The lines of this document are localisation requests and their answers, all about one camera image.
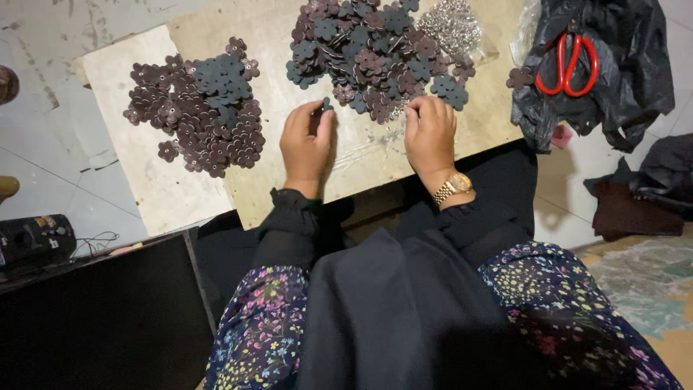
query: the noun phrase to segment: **clear plastic bag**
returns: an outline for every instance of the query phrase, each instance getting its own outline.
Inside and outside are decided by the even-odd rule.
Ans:
[[[527,0],[520,13],[513,40],[510,42],[513,62],[518,68],[525,64],[525,58],[532,49],[539,17],[541,17],[541,0]]]
[[[419,18],[416,27],[448,54],[468,54],[476,65],[500,55],[489,33],[494,25],[479,23],[466,0],[441,0]]]

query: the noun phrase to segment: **person's left hand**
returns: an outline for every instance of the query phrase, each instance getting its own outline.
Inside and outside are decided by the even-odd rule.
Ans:
[[[319,198],[334,127],[334,110],[325,111],[320,117],[317,134],[310,134],[311,116],[321,104],[322,101],[313,101],[293,110],[279,141],[286,168],[284,188],[296,189],[308,199]]]

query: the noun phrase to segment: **plastic bag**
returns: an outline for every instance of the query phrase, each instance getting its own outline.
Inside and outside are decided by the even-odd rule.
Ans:
[[[652,145],[631,182],[638,199],[647,199],[693,220],[693,134],[666,137]]]
[[[520,20],[515,29],[513,40],[510,41],[510,53],[512,53],[515,67],[522,67],[529,50],[532,49],[536,25],[539,23],[540,16],[541,0],[527,0],[520,13]]]
[[[469,54],[477,66],[500,55],[491,38],[499,28],[479,23],[466,0],[441,0],[419,18],[416,28],[450,55]]]
[[[553,130],[565,120],[579,135],[602,124],[608,143],[630,153],[660,113],[674,109],[674,86],[667,51],[667,27],[656,0],[542,0],[534,45],[524,66],[556,85],[556,41],[569,24],[589,37],[599,57],[599,77],[589,93],[549,96],[535,85],[513,92],[511,120],[538,153],[549,153]],[[572,53],[572,34],[565,56]],[[581,50],[572,77],[580,90],[589,78],[589,58]]]

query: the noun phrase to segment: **gold wristwatch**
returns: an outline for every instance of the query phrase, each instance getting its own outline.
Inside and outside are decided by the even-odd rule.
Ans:
[[[469,180],[467,175],[460,172],[455,172],[450,175],[450,178],[443,184],[433,196],[435,203],[440,206],[449,196],[461,193],[468,193],[472,190],[472,180]]]

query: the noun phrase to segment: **black plastic bag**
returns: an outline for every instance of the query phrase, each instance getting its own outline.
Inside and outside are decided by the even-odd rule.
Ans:
[[[655,142],[640,165],[638,179],[631,182],[631,191],[693,220],[693,134]]]
[[[599,56],[599,78],[584,96],[549,96],[535,85],[513,92],[511,120],[538,153],[549,153],[554,128],[566,120],[579,135],[600,123],[615,149],[630,153],[660,113],[674,109],[674,85],[667,50],[666,19],[657,0],[542,0],[534,45],[525,59],[533,74],[556,85],[557,38],[569,25],[589,37]],[[572,55],[566,47],[566,67]],[[581,90],[589,77],[589,59],[581,50],[571,86]],[[619,133],[623,130],[625,137]]]

